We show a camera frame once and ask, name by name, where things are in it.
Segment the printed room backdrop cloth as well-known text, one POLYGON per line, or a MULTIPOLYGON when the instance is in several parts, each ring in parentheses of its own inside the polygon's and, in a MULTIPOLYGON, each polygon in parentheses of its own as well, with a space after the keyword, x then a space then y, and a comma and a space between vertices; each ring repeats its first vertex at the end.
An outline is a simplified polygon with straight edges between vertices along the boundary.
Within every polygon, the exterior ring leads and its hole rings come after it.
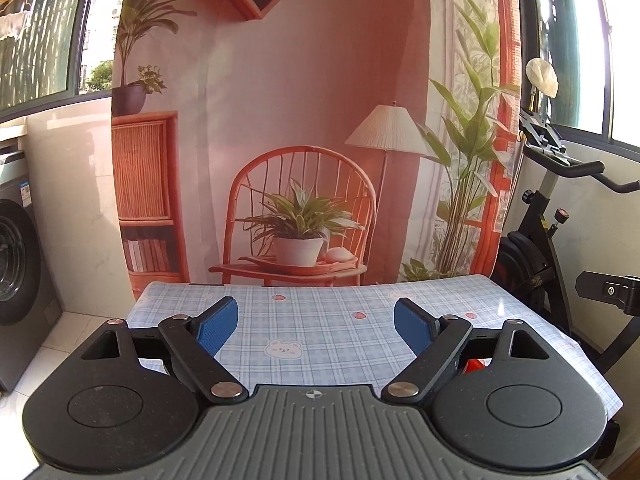
POLYGON ((520 96, 518 0, 122 0, 131 288, 489 275, 520 96))

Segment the blue plaid tablecloth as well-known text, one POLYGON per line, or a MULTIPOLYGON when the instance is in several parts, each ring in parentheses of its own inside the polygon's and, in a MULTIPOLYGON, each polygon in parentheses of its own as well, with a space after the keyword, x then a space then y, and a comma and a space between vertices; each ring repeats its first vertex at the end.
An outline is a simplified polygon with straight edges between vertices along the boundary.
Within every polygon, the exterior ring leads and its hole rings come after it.
POLYGON ((585 378, 610 416, 623 406, 577 342, 483 275, 352 287, 154 282, 127 322, 154 327, 174 314, 198 316, 225 296, 238 303, 239 321, 216 358, 249 389, 258 384, 370 384, 381 390, 414 357, 393 320, 396 301, 407 297, 436 318, 455 314, 480 328, 499 328, 507 318, 520 318, 585 378))

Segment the black exercise bike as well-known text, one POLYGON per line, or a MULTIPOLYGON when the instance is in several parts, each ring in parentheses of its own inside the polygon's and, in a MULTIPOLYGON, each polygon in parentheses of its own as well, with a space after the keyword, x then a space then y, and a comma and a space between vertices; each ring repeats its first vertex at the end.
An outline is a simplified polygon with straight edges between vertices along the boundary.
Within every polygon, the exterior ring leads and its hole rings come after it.
POLYGON ((570 238, 567 234, 559 240, 555 237, 570 214, 560 207, 548 216, 547 209, 551 204, 551 194, 561 178, 591 178, 620 195, 637 193, 639 182, 617 183, 605 175, 604 163, 599 159, 583 162, 570 156, 559 129, 540 112, 541 99, 553 99, 558 94, 559 81, 553 66, 543 58, 532 58, 526 63, 525 73, 530 83, 530 95, 528 103, 520 111, 523 155, 544 168, 544 177, 539 188, 528 188, 523 192, 522 201, 527 209, 518 228, 500 238, 491 279, 566 336, 576 340, 596 369, 604 374, 639 339, 639 279, 633 275, 570 271, 570 277, 575 280, 575 296, 610 304, 627 317, 626 326, 613 341, 603 349, 598 348, 573 322, 567 292, 568 277, 561 268, 561 263, 568 255, 573 255, 574 250, 568 247, 570 238))

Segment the dark front-load washing machine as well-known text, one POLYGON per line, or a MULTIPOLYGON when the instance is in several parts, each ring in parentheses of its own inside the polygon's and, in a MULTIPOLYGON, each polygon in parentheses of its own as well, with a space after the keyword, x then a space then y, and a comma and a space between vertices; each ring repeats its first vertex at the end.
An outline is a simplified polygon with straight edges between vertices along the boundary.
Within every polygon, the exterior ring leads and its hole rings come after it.
POLYGON ((0 193, 0 385, 9 393, 62 309, 40 244, 24 151, 1 151, 0 193))

